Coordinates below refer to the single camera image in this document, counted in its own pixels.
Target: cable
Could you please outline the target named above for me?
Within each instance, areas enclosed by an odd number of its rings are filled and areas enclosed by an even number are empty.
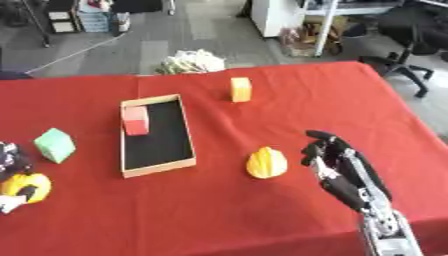
[[[98,47],[100,47],[100,46],[102,46],[102,45],[105,45],[105,44],[107,44],[107,43],[110,43],[110,42],[113,42],[113,41],[115,41],[115,40],[118,40],[118,39],[120,39],[121,37],[123,37],[124,35],[125,35],[125,33],[123,33],[123,34],[121,34],[121,35],[119,35],[119,36],[117,36],[117,37],[111,38],[111,39],[109,39],[109,40],[106,40],[106,41],[97,43],[97,44],[95,44],[95,45],[93,45],[93,46],[90,46],[90,47],[85,48],[85,49],[83,49],[83,50],[80,50],[80,51],[78,51],[78,52],[72,53],[72,54],[70,54],[70,55],[68,55],[68,56],[62,57],[62,58],[57,59],[57,60],[55,60],[55,61],[52,61],[52,62],[50,62],[50,63],[48,63],[48,64],[45,64],[45,65],[42,65],[42,66],[40,66],[40,67],[31,69],[31,70],[29,70],[29,71],[27,71],[27,72],[25,72],[25,73],[26,73],[26,74],[31,74],[31,73],[34,73],[34,72],[36,72],[36,71],[45,69],[45,68],[47,68],[47,67],[49,67],[49,66],[51,66],[51,65],[54,65],[54,64],[59,63],[59,62],[61,62],[61,61],[67,60],[67,59],[72,58],[72,57],[74,57],[74,56],[76,56],[76,55],[79,55],[79,54],[81,54],[81,53],[84,53],[84,52],[93,50],[93,49],[98,48]]]

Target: orange cube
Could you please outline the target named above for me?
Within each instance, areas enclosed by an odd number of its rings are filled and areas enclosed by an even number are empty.
[[[252,85],[247,77],[232,78],[232,101],[247,102],[252,96]]]
[[[122,110],[123,124],[129,136],[149,133],[149,117],[146,106],[126,107]]]

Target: yellow hard hat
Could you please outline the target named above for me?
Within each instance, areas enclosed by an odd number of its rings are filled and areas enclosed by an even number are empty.
[[[34,186],[36,190],[33,195],[28,198],[27,203],[37,203],[47,197],[51,190],[51,181],[47,176],[34,173],[31,175],[15,174],[1,185],[1,194],[7,196],[16,196],[22,188]]]
[[[288,162],[282,152],[263,147],[250,156],[246,168],[252,176],[267,179],[285,173]]]

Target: green cube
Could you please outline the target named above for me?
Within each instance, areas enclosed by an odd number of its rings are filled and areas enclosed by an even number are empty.
[[[42,155],[58,164],[75,151],[75,144],[70,135],[56,128],[51,128],[35,139],[34,144]]]

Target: yellow object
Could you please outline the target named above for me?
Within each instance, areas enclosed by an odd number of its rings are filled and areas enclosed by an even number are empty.
[[[252,85],[247,77],[232,78],[232,101],[247,102],[252,96]]]
[[[22,188],[29,185],[37,188],[34,191],[34,194],[28,199],[28,204],[37,203],[44,200],[51,190],[51,181],[43,174],[15,174],[1,185],[1,194],[16,196]]]
[[[246,168],[252,176],[267,179],[285,173],[288,169],[288,161],[282,152],[264,147],[250,156]]]

